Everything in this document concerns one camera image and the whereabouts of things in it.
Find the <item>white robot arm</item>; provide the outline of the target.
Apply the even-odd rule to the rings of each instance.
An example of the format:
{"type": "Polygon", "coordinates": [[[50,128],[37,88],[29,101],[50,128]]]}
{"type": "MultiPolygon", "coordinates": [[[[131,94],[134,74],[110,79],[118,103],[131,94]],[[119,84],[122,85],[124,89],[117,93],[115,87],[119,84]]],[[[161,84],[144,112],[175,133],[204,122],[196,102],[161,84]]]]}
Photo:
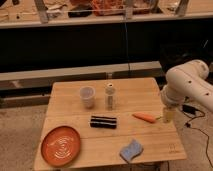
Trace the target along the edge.
{"type": "Polygon", "coordinates": [[[166,72],[167,84],[160,91],[163,121],[173,119],[175,109],[189,97],[213,113],[213,85],[206,81],[209,67],[202,60],[191,60],[166,72]]]}

